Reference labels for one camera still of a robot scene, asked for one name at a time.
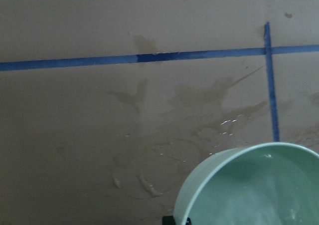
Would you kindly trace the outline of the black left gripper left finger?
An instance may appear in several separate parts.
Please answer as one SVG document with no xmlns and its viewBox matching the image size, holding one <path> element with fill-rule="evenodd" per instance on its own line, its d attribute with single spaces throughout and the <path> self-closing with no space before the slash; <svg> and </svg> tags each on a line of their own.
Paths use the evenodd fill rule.
<svg viewBox="0 0 319 225">
<path fill-rule="evenodd" d="M 162 225 L 176 225 L 174 216 L 173 216 L 173 211 L 171 211 L 170 214 L 166 214 L 162 216 L 161 218 L 161 224 Z"/>
</svg>

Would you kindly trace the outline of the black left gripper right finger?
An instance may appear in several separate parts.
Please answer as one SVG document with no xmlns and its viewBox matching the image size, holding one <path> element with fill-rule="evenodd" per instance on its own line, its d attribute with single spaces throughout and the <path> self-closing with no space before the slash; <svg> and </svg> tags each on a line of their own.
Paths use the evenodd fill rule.
<svg viewBox="0 0 319 225">
<path fill-rule="evenodd" d="M 192 225 L 191 218 L 189 217 L 189 213 L 185 214 L 185 225 Z"/>
</svg>

